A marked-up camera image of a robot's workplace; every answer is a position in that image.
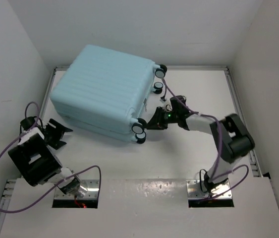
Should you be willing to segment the light blue suitcase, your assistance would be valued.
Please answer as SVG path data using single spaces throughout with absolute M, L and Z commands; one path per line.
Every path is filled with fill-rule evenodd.
M 50 100 L 71 126 L 136 142 L 131 127 L 146 107 L 157 68 L 150 59 L 87 45 L 53 88 Z

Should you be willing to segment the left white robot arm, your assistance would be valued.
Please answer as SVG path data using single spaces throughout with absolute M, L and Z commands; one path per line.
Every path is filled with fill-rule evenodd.
M 78 176 L 65 168 L 54 151 L 66 145 L 65 133 L 72 129 L 50 119 L 46 124 L 37 117 L 28 117 L 20 122 L 23 137 L 8 151 L 9 157 L 23 178 L 31 185 L 56 184 L 63 194 L 75 194 L 81 184 Z

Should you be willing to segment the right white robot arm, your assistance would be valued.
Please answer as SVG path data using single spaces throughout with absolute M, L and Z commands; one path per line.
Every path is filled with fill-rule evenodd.
M 255 142 L 239 115 L 230 114 L 222 120 L 211 115 L 192 113 L 186 106 L 185 96 L 170 98 L 170 105 L 157 107 L 150 121 L 149 130 L 164 130 L 169 124 L 177 124 L 187 131 L 198 131 L 213 137 L 218 157 L 210 169 L 205 171 L 200 189 L 209 192 L 225 182 L 239 160 L 255 147 Z

